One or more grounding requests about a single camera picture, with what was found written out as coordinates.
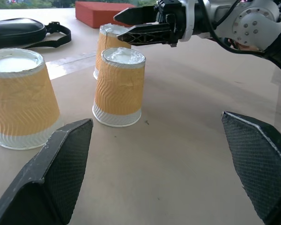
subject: red box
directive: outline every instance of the red box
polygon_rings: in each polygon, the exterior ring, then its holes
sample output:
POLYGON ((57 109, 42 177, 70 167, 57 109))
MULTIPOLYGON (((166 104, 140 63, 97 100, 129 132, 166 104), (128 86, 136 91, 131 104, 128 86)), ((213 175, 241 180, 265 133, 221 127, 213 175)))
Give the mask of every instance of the red box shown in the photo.
POLYGON ((101 25, 112 23, 128 26, 113 20, 113 17, 126 8, 135 7, 127 3, 105 3, 77 1, 75 3, 76 18, 92 28, 99 28, 101 25))

